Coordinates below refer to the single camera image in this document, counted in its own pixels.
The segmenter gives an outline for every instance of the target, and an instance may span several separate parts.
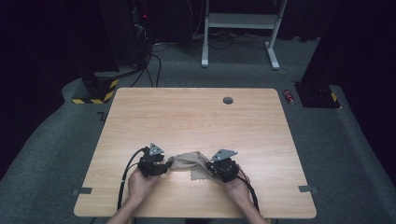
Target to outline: tan fabric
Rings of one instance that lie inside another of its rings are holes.
[[[171,157],[171,170],[191,169],[191,180],[215,179],[212,173],[206,168],[206,163],[210,160],[201,152],[195,151]]]

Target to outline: table top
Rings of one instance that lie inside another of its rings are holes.
[[[232,97],[233,103],[223,103]],[[209,159],[221,148],[238,152],[267,218],[312,218],[316,208],[279,96],[272,89],[120,88],[108,113],[75,214],[111,217],[120,179],[140,148],[155,143],[169,157],[200,151]],[[128,196],[127,186],[123,199]],[[191,181],[190,171],[162,175],[135,217],[241,217],[213,180]]]

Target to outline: black and yellow tape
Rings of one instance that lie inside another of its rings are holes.
[[[106,88],[105,90],[102,90],[102,92],[100,93],[100,96],[96,96],[96,97],[92,97],[92,98],[75,98],[73,97],[72,101],[75,104],[78,105],[84,105],[84,104],[106,104],[108,103],[108,101],[111,99],[111,97],[114,94],[114,90],[116,89],[116,85],[119,82],[118,79],[113,80],[108,88]]]

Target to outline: metal frame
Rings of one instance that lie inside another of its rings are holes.
[[[202,51],[202,67],[209,66],[209,27],[228,27],[228,28],[246,28],[246,29],[272,29],[270,42],[265,42],[265,49],[271,61],[274,70],[280,68],[277,61],[274,44],[276,35],[282,22],[283,13],[288,0],[283,0],[280,9],[276,15],[257,15],[257,14],[227,14],[227,13],[209,13],[209,0],[206,0],[205,7],[205,36]]]

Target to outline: cable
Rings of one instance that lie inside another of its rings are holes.
[[[169,41],[166,41],[165,43],[156,43],[156,44],[154,44],[154,46],[159,46],[159,45],[163,45],[163,44],[166,44],[166,47],[164,48],[164,49],[158,49],[158,50],[153,50],[152,52],[161,52],[161,51],[164,51],[164,50],[166,50],[166,49],[169,49],[169,46],[171,45],[170,43],[169,43]]]
[[[136,82],[140,79],[140,77],[142,76],[142,74],[145,72],[145,70],[147,69],[148,65],[149,65],[149,61],[151,60],[151,53],[148,56],[148,60],[146,63],[144,63],[142,71],[140,72],[139,76],[137,77],[137,79],[134,81],[134,83],[131,85],[131,87],[134,86],[134,84],[136,84]]]
[[[228,175],[233,175],[230,172],[223,170],[223,169],[219,169],[220,171],[228,174]],[[238,170],[242,172],[242,174],[244,175],[245,179],[242,178],[241,176],[237,175],[236,178],[242,180],[242,182],[244,182],[247,185],[247,188],[250,190],[250,194],[251,194],[251,198],[253,199],[253,204],[256,207],[257,211],[260,212],[260,208],[259,208],[259,201],[257,200],[257,195],[256,192],[254,191],[254,188],[248,183],[248,178],[245,175],[245,173],[240,169],[240,167],[238,166]]]
[[[95,222],[96,219],[97,219],[97,217],[94,217],[94,218],[91,220],[90,224],[92,224],[93,222]]]
[[[151,73],[150,73],[150,71],[149,71],[149,69],[148,69],[147,67],[146,67],[146,71],[148,72],[149,83],[150,83],[151,87],[154,87],[154,86],[152,85]]]
[[[199,27],[201,25],[201,20],[202,20],[202,14],[204,12],[204,0],[201,0],[201,13],[200,13],[200,17],[199,17],[199,22],[198,22],[198,26],[197,29],[195,30],[195,33],[192,35],[192,38],[194,38],[194,36],[198,33]]]
[[[139,152],[142,152],[144,150],[145,150],[144,147],[140,148],[139,150],[137,150],[136,153],[132,156],[132,158],[128,161],[128,164],[125,167],[125,170],[124,170],[124,173],[123,173],[122,179],[121,179],[121,184],[120,184],[119,201],[118,201],[118,204],[117,204],[117,210],[119,210],[121,208],[122,194],[123,194],[123,189],[124,189],[124,186],[125,186],[125,179],[126,179],[126,175],[128,174],[129,169],[131,169],[131,167],[132,167],[132,166],[130,166],[131,162],[134,160],[134,157],[136,157],[136,155]]]
[[[221,38],[216,37],[216,40],[218,40],[218,41],[223,41],[223,42],[225,42],[225,41],[230,41],[230,44],[227,45],[226,47],[217,48],[217,47],[214,47],[214,46],[212,46],[212,45],[210,45],[210,44],[208,44],[208,46],[209,46],[210,48],[212,48],[212,49],[227,49],[227,48],[229,48],[229,47],[233,44],[233,38],[232,38],[230,35],[226,35],[225,37],[228,37],[228,38],[227,38],[227,39],[221,39]]]
[[[158,73],[157,73],[157,81],[155,82],[155,87],[158,87],[158,81],[160,80],[160,72],[161,72],[161,68],[163,67],[163,64],[161,62],[160,57],[158,57],[155,54],[151,54],[151,56],[155,57],[158,59],[158,62],[160,63],[160,67],[158,68]]]
[[[277,70],[277,74],[280,75],[280,76],[282,76],[282,77],[286,77],[286,76],[289,74],[289,69],[287,69],[287,68],[279,68],[279,69]]]

